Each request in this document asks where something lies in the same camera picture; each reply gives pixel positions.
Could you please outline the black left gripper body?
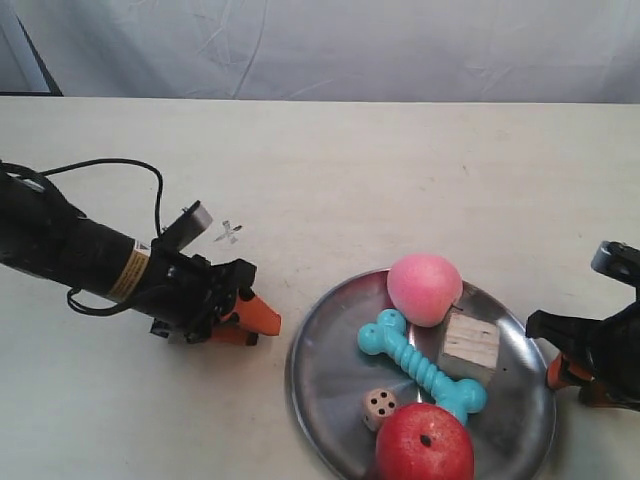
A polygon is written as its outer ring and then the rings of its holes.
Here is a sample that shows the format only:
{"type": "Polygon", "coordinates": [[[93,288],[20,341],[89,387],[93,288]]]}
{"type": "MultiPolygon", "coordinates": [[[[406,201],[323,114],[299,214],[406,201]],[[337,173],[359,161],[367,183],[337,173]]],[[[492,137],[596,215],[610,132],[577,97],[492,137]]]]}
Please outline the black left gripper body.
{"type": "Polygon", "coordinates": [[[219,324],[237,324],[239,289],[252,289],[257,266],[238,258],[213,264],[201,255],[151,242],[151,258],[139,293],[158,291],[137,304],[137,311],[153,319],[150,332],[162,338],[177,334],[188,344],[210,340],[219,324]]]}

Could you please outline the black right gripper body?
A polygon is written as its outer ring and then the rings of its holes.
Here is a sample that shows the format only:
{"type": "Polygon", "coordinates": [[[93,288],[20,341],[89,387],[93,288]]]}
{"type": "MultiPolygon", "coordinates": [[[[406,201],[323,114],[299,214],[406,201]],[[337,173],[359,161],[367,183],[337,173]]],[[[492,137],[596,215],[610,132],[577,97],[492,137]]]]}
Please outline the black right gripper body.
{"type": "Polygon", "coordinates": [[[561,316],[537,310],[526,323],[526,336],[544,339],[579,368],[580,389],[601,383],[607,406],[639,406],[639,301],[602,320],[561,316]]]}

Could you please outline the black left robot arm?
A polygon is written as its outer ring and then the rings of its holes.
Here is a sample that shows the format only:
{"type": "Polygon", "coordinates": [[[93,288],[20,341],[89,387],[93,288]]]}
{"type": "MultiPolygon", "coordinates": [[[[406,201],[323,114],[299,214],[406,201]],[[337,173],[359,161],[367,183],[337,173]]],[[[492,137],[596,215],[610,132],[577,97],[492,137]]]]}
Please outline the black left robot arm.
{"type": "Polygon", "coordinates": [[[67,286],[67,304],[78,314],[145,314],[151,334],[164,339],[254,346],[279,335],[280,315],[253,290],[254,264],[183,254],[212,223],[200,202],[144,244],[89,219],[50,181],[54,173],[2,163],[3,265],[67,286]]]}

